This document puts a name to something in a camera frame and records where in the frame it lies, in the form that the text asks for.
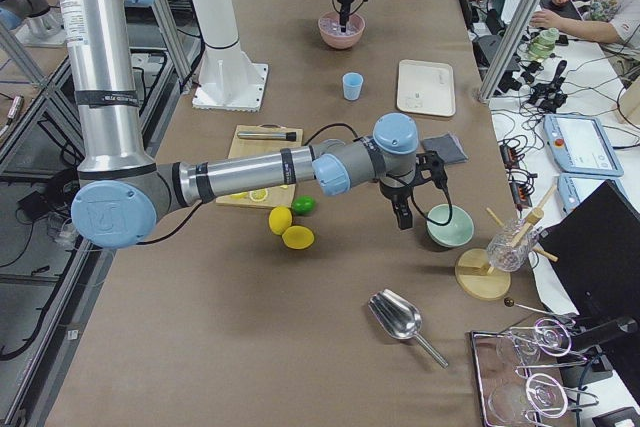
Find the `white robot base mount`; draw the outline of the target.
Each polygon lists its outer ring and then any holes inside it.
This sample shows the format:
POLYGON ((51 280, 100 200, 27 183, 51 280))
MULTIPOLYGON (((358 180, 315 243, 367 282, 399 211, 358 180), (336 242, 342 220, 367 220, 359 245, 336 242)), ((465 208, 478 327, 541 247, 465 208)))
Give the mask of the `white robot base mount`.
POLYGON ((193 106, 257 112, 268 75, 241 48, 232 0, 192 0, 204 42, 193 106))

